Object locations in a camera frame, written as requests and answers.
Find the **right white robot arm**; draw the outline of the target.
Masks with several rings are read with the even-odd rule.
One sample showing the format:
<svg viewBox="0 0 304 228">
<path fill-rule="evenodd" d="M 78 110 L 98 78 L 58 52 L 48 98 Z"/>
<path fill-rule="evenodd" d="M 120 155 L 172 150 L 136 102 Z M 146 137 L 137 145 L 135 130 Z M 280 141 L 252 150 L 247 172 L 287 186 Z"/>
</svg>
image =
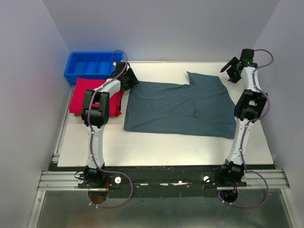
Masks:
<svg viewBox="0 0 304 228">
<path fill-rule="evenodd" d="M 256 76 L 258 65 L 254 62 L 253 49 L 243 49 L 240 58 L 232 58 L 222 69 L 229 81 L 243 81 L 242 92 L 234 110 L 236 131 L 232 148 L 225 163 L 221 166 L 218 180 L 224 186 L 234 185 L 241 181 L 246 171 L 245 152 L 254 123 L 262 118 L 267 103 L 267 95 L 262 92 Z"/>
</svg>

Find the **grey blue t shirt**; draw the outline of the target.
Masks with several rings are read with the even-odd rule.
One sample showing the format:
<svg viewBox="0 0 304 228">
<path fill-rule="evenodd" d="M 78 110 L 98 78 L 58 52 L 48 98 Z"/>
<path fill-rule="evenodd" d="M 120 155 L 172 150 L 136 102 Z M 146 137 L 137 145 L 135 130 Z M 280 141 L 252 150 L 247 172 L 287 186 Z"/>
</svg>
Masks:
<svg viewBox="0 0 304 228">
<path fill-rule="evenodd" d="M 187 74 L 188 84 L 141 81 L 131 88 L 124 130 L 233 139 L 235 104 L 220 78 Z"/>
</svg>

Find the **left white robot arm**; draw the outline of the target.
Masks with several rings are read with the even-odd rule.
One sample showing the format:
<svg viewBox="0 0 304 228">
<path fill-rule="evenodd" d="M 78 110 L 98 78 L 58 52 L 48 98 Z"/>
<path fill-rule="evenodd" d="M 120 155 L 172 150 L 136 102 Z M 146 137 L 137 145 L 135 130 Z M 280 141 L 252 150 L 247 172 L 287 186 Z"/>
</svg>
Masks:
<svg viewBox="0 0 304 228">
<path fill-rule="evenodd" d="M 84 183 L 96 188 L 106 183 L 103 156 L 103 134 L 110 118 L 110 98 L 139 84 L 128 62 L 115 64 L 115 71 L 99 87 L 87 89 L 84 94 L 81 118 L 87 128 L 88 156 L 84 168 Z"/>
</svg>

